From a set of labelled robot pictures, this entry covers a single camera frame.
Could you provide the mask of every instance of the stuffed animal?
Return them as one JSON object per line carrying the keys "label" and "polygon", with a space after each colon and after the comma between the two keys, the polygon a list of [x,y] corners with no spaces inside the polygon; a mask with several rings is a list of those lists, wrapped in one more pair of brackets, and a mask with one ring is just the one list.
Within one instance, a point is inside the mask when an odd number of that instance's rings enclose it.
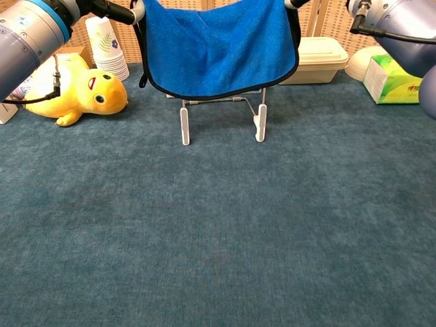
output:
{"label": "stuffed animal", "polygon": [[[59,126],[74,124],[84,113],[116,114],[126,107],[127,91],[114,75],[101,69],[89,69],[76,53],[58,56],[61,73],[61,96],[28,104],[35,114],[57,118]],[[53,91],[55,58],[50,58],[32,74],[30,91],[25,99],[37,99]]]}

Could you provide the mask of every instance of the plush toy eye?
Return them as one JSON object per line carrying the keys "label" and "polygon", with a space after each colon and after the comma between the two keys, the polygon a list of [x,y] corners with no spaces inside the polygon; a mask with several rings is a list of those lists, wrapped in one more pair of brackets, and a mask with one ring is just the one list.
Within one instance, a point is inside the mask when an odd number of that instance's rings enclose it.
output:
{"label": "plush toy eye", "polygon": [[95,99],[95,101],[98,102],[99,104],[102,104],[102,103],[104,103],[104,101],[105,101],[103,95],[96,95],[96,96],[94,97],[94,99]]}

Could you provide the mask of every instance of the white plastic container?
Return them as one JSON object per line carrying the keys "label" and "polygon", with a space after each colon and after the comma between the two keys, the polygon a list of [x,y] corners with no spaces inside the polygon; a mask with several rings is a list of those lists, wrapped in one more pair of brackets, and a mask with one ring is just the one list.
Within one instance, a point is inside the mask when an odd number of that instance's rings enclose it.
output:
{"label": "white plastic container", "polygon": [[329,83],[338,70],[347,67],[347,52],[331,37],[302,37],[298,54],[296,72],[281,85]]}

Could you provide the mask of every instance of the teal carpet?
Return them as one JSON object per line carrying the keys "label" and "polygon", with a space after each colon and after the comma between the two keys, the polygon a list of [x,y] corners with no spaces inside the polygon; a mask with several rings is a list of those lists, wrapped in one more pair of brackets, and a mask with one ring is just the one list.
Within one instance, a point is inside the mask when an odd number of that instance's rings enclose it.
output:
{"label": "teal carpet", "polygon": [[[0,326],[436,322],[436,121],[339,72],[190,108],[0,126]],[[258,105],[259,97],[251,96]]]}

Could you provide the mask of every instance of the blue cloth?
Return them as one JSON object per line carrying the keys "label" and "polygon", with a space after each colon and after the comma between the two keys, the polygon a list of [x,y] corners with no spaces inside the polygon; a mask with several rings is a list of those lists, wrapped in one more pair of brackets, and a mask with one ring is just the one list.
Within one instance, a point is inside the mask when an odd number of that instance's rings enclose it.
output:
{"label": "blue cloth", "polygon": [[298,15],[283,0],[241,0],[208,11],[144,3],[144,70],[163,92],[229,96],[277,84],[298,65]]}

